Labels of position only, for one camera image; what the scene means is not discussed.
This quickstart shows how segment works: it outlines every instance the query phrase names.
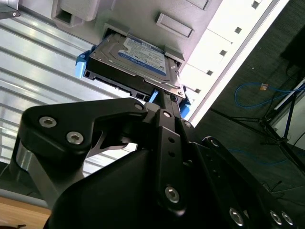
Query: black tripod stand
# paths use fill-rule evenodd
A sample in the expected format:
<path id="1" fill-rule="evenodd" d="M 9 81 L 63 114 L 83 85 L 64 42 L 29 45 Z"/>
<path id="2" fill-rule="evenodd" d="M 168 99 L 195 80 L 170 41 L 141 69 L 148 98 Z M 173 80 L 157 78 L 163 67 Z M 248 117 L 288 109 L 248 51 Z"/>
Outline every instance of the black tripod stand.
<path id="1" fill-rule="evenodd" d="M 304 163 L 299 159 L 299 157 L 292 151 L 292 149 L 288 146 L 287 141 L 288 141 L 288 132 L 289 132 L 289 127 L 290 127 L 290 123 L 291 123 L 291 118 L 292 118 L 292 114 L 294 111 L 294 106 L 295 106 L 295 100 L 296 100 L 296 96 L 299 93 L 299 91 L 295 91 L 282 105 L 281 107 L 278 109 L 277 114 L 282 111 L 282 109 L 290 104 L 290 109 L 289 109 L 289 114 L 288 114 L 288 120 L 286 123 L 286 128 L 285 128 L 285 133 L 283 137 L 280 137 L 278 135 L 278 133 L 270 126 L 270 121 L 274 118 L 275 114 L 267 114 L 262 118 L 249 118 L 249 117 L 231 117 L 228 116 L 226 114 L 223 114 L 215 109 L 210 109 L 212 112 L 226 118 L 229 119 L 230 121 L 233 121 L 263 137 L 265 137 L 266 139 L 269 139 L 271 141 L 273 141 L 272 143 L 267 143 L 266 145 L 275 145 L 275 146 L 279 146 L 282 150 L 282 152 L 285 154 L 285 156 L 292 162 L 295 164 L 295 166 L 302 172 L 302 174 L 305 176 L 305 165 Z M 257 130 L 247 124 L 245 124 L 244 122 L 254 122 L 254 123 L 258 123 L 264 130 L 265 133 Z"/>

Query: silver metal part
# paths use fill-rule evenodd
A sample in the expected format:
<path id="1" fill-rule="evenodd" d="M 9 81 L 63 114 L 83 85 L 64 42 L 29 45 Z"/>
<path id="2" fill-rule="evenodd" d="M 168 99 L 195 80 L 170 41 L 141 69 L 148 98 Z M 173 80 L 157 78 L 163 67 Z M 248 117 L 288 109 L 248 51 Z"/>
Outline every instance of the silver metal part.
<path id="1" fill-rule="evenodd" d="M 234 208 L 230 208 L 229 213 L 230 213 L 230 216 L 233 219 L 233 221 L 238 226 L 242 227 L 244 225 L 244 220 L 238 211 L 236 211 Z"/>
<path id="2" fill-rule="evenodd" d="M 211 139 L 211 143 L 213 144 L 213 146 L 219 147 L 219 145 L 217 145 L 217 143 L 215 141 L 213 141 L 213 139 Z"/>
<path id="3" fill-rule="evenodd" d="M 69 34 L 93 44 L 102 41 L 105 22 L 109 19 L 116 21 L 132 30 L 133 36 L 139 37 L 155 46 L 163 48 L 172 46 L 183 53 L 188 60 L 194 48 L 201 39 L 222 0 L 101 0 L 96 19 L 84 22 L 72 28 L 55 23 Z M 24 0 L 21 4 L 30 10 L 50 18 L 52 0 Z M 194 30 L 190 38 L 177 36 L 160 28 L 156 21 L 160 13 L 164 13 L 176 21 Z"/>
<path id="4" fill-rule="evenodd" d="M 165 195 L 169 199 L 169 201 L 172 203 L 176 204 L 180 200 L 178 191 L 176 189 L 174 189 L 173 187 L 170 187 L 170 186 L 166 187 Z"/>
<path id="5" fill-rule="evenodd" d="M 285 213 L 285 212 L 283 212 L 282 211 L 282 216 L 283 216 L 283 218 L 286 220 L 286 222 L 289 224 L 289 225 L 293 225 L 294 223 L 293 223 L 293 221 L 292 221 L 292 219 Z"/>
<path id="6" fill-rule="evenodd" d="M 71 174 L 65 173 L 63 176 L 58 171 L 42 163 L 21 142 L 16 155 L 17 164 L 27 171 L 41 193 L 43 199 L 47 202 L 50 209 L 53 208 L 57 198 L 69 186 L 84 178 L 82 167 Z"/>
<path id="7" fill-rule="evenodd" d="M 79 132 L 71 131 L 67 134 L 67 141 L 71 144 L 79 145 L 84 141 L 84 137 Z"/>
<path id="8" fill-rule="evenodd" d="M 46 127 L 46 128 L 55 127 L 57 124 L 57 122 L 54 118 L 47 117 L 47 116 L 40 118 L 39 123 L 41 126 Z"/>
<path id="9" fill-rule="evenodd" d="M 184 124 L 186 125 L 186 127 L 191 128 L 192 124 L 190 124 L 188 121 L 185 121 Z"/>
<path id="10" fill-rule="evenodd" d="M 134 106 L 135 106 L 135 108 L 137 108 L 139 110 L 143 110 L 143 107 L 140 104 L 135 104 Z"/>
<path id="11" fill-rule="evenodd" d="M 145 43 L 145 46 L 151 47 L 153 51 L 157 50 L 157 53 L 163 56 L 162 58 L 164 58 L 165 75 L 159 74 L 156 71 L 153 71 L 143 66 L 144 64 L 146 64 L 147 66 L 147 63 L 139 63 L 140 61 L 135 61 L 127 54 L 124 54 L 123 52 L 127 52 L 129 50 L 126 47 L 128 39 L 132 39 L 133 41 L 140 41 L 142 43 Z M 96 59 L 113 68 L 119 69 L 127 74 L 130 74 L 131 76 L 141 76 L 146 82 L 155 85 L 159 88 L 162 88 L 168 92 L 171 92 L 176 96 L 185 98 L 185 94 L 180 83 L 180 78 L 178 76 L 179 73 L 177 64 L 173 59 L 165 56 L 163 50 L 132 36 L 125 37 L 118 33 L 113 33 L 109 35 L 107 39 L 104 40 L 96 48 L 95 52 L 96 55 L 92 53 L 90 55 L 91 58 Z"/>
<path id="12" fill-rule="evenodd" d="M 282 225 L 281 218 L 280 218 L 274 211 L 270 211 L 270 215 L 271 215 L 271 218 L 272 218 L 278 225 Z"/>
<path id="13" fill-rule="evenodd" d="M 168 117 L 168 118 L 170 118 L 170 117 L 171 117 L 171 114 L 170 114 L 170 113 L 168 113 L 168 112 L 166 112 L 166 111 L 164 111 L 164 112 L 163 112 L 163 114 L 164 114 L 166 117 Z"/>

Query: black cable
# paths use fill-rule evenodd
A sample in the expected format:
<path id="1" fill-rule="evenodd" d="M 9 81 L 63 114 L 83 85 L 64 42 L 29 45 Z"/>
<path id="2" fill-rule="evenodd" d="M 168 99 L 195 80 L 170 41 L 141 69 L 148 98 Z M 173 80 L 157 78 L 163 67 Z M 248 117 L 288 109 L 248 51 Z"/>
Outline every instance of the black cable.
<path id="1" fill-rule="evenodd" d="M 281 181 L 281 180 L 271 189 L 270 193 L 272 194 L 272 193 L 273 193 L 273 190 L 274 190 L 277 186 L 279 186 L 280 184 L 282 184 L 282 181 Z"/>
<path id="2" fill-rule="evenodd" d="M 290 79 L 287 79 L 287 80 L 279 87 L 279 89 L 282 89 L 282 88 L 288 83 L 288 81 L 290 81 Z M 269 104 L 268 109 L 266 110 L 266 112 L 265 112 L 265 114 L 263 115 L 263 117 L 265 117 L 265 116 L 268 114 L 268 112 L 270 111 L 270 108 L 271 108 L 271 106 L 272 106 L 272 104 L 273 104 L 273 102 L 274 102 L 274 99 L 275 99 L 275 96 L 276 96 L 277 93 L 279 93 L 279 92 L 275 91 L 275 93 L 273 94 L 272 99 L 271 99 L 271 103 Z"/>
<path id="3" fill-rule="evenodd" d="M 300 188 L 300 187 L 305 187 L 305 185 L 301 185 L 301 186 L 298 186 L 298 187 L 292 187 L 292 188 L 288 188 L 288 189 L 284 189 L 284 190 L 275 191 L 274 193 L 286 192 L 286 191 L 290 191 L 290 190 L 297 189 L 297 188 Z"/>
<path id="4" fill-rule="evenodd" d="M 300 74 L 300 75 L 301 75 L 301 74 L 302 74 L 302 69 L 296 71 L 294 74 L 292 74 L 292 76 L 295 76 L 295 75 L 297 75 L 297 74 Z M 287 80 L 279 87 L 279 89 L 282 89 L 282 88 L 288 83 L 288 81 L 290 81 L 290 80 L 296 80 L 296 79 L 293 79 L 293 78 L 289 77 L 289 79 L 287 79 Z M 275 98 L 275 96 L 276 96 L 277 93 L 278 93 L 278 92 L 276 91 L 276 92 L 273 94 L 272 99 L 271 99 L 271 103 L 269 104 L 268 109 L 266 110 L 266 112 L 265 112 L 265 114 L 263 115 L 263 117 L 265 117 L 265 116 L 268 114 L 268 112 L 270 111 L 270 108 L 271 108 L 271 106 L 272 106 L 272 104 L 273 104 L 273 102 L 274 102 L 274 98 Z"/>
<path id="5" fill-rule="evenodd" d="M 302 135 L 296 140 L 296 142 L 294 143 L 294 145 L 291 147 L 291 149 L 293 149 L 296 145 L 296 143 L 305 135 L 305 132 L 302 133 Z"/>
<path id="6" fill-rule="evenodd" d="M 293 200 L 290 200 L 290 199 L 287 199 L 287 198 L 280 197 L 279 199 L 282 199 L 282 200 L 284 200 L 284 201 L 291 202 L 291 203 L 293 203 L 293 204 L 295 204 L 295 205 L 299 205 L 299 206 L 305 207 L 305 204 L 300 204 L 300 203 L 294 202 Z"/>
<path id="7" fill-rule="evenodd" d="M 289 69 L 291 69 L 293 66 L 294 66 L 294 64 L 291 63 L 291 62 L 289 62 L 289 64 L 287 65 L 287 68 L 286 68 L 285 73 L 286 73 L 286 76 L 287 76 L 289 79 L 291 79 L 291 80 L 296 80 L 296 79 L 290 77 L 289 74 L 288 74 Z"/>

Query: white metal panel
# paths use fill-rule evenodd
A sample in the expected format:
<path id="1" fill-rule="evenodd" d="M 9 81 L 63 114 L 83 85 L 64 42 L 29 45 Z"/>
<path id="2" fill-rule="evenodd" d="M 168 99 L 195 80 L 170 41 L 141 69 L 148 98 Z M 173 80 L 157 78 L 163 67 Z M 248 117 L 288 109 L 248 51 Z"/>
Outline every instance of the white metal panel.
<path id="1" fill-rule="evenodd" d="M 101 82 L 74 77 L 75 61 L 91 44 L 27 14 L 0 21 L 0 161 L 10 161 L 22 113 L 29 107 L 128 97 Z M 88 175 L 134 150 L 88 158 Z"/>
<path id="2" fill-rule="evenodd" d="M 186 116 L 194 126 L 196 126 L 202 119 L 204 114 L 211 107 L 213 102 L 219 96 L 224 87 L 231 80 L 235 72 L 244 62 L 246 57 L 252 51 L 254 46 L 261 39 L 263 34 L 267 31 L 272 22 L 276 19 L 278 14 L 284 8 L 289 0 L 262 0 L 259 6 L 256 8 L 255 13 L 251 18 L 247 20 L 247 25 L 239 34 L 239 39 L 234 40 L 230 51 L 222 59 L 221 63 L 217 67 L 217 71 L 213 73 L 215 77 L 215 83 L 211 86 L 208 93 L 202 91 L 198 94 L 197 99 L 190 107 L 190 112 Z M 224 0 L 222 4 L 230 4 L 230 0 Z M 216 24 L 222 24 L 224 31 L 226 30 L 226 24 L 221 23 L 229 17 L 237 17 L 235 11 L 228 11 L 228 14 L 221 15 L 221 6 L 219 11 L 216 12 L 215 17 L 211 23 L 216 23 L 214 20 L 218 20 Z M 240 23 L 243 23 L 243 17 L 239 19 Z M 230 35 L 222 34 L 223 38 L 230 38 Z"/>
<path id="3" fill-rule="evenodd" d="M 225 56 L 225 54 L 221 55 L 221 52 L 227 53 L 230 49 L 231 42 L 218 34 L 207 30 L 203 34 L 187 63 L 205 73 L 208 71 L 215 72 L 219 63 Z"/>

